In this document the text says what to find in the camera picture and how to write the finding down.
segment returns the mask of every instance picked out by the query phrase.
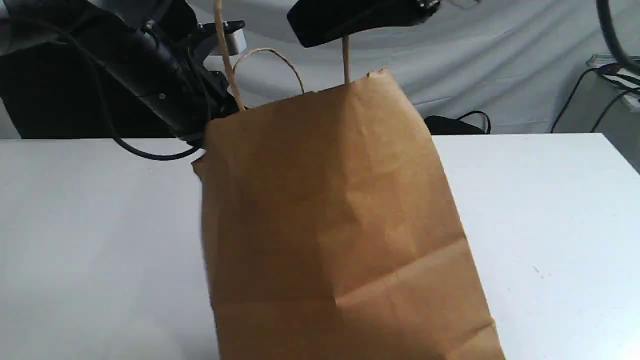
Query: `brown paper bag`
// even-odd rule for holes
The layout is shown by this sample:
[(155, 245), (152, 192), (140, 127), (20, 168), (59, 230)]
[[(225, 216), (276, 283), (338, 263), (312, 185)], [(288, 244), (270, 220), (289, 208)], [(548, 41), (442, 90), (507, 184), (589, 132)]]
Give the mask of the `brown paper bag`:
[(497, 360), (429, 131), (389, 72), (213, 120), (198, 164), (222, 360)]

